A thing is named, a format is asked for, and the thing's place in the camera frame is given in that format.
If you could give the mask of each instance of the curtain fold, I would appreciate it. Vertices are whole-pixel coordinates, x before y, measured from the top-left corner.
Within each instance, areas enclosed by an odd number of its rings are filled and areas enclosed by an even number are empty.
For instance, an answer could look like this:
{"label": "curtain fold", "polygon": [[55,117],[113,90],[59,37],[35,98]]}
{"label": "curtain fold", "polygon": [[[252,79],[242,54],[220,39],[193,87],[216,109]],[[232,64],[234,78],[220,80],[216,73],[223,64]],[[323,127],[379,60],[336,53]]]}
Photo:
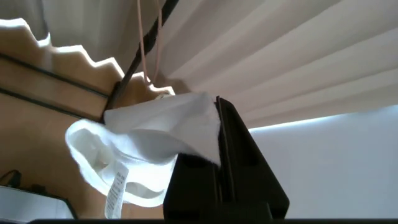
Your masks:
{"label": "curtain fold", "polygon": [[[139,42],[136,11],[130,0],[0,0],[1,19],[23,17],[37,39],[50,32],[53,45],[82,44],[124,71]],[[396,0],[180,1],[162,30],[155,85],[220,95],[249,128],[398,104],[396,12]],[[147,32],[155,1],[142,1],[142,15]]]}

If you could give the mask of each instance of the wall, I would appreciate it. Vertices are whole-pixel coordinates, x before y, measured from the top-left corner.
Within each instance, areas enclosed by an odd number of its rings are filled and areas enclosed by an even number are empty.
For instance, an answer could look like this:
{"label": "wall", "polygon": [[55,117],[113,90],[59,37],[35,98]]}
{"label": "wall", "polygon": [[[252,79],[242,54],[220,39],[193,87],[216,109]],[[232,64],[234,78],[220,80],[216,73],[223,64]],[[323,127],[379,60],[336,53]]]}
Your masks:
{"label": "wall", "polygon": [[251,129],[287,218],[398,218],[398,106]]}

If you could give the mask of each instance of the fabric tag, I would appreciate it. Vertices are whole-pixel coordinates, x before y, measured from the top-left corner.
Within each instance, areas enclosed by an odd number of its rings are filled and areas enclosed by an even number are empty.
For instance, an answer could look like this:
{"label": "fabric tag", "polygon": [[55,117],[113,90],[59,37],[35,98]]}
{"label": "fabric tag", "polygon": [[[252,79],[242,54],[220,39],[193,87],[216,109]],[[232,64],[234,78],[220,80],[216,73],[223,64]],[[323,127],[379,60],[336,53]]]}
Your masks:
{"label": "fabric tag", "polygon": [[114,177],[111,189],[108,192],[108,196],[106,196],[106,218],[121,218],[122,214],[123,194],[126,190],[126,179],[129,169],[120,162],[116,163],[115,169],[116,175]]}

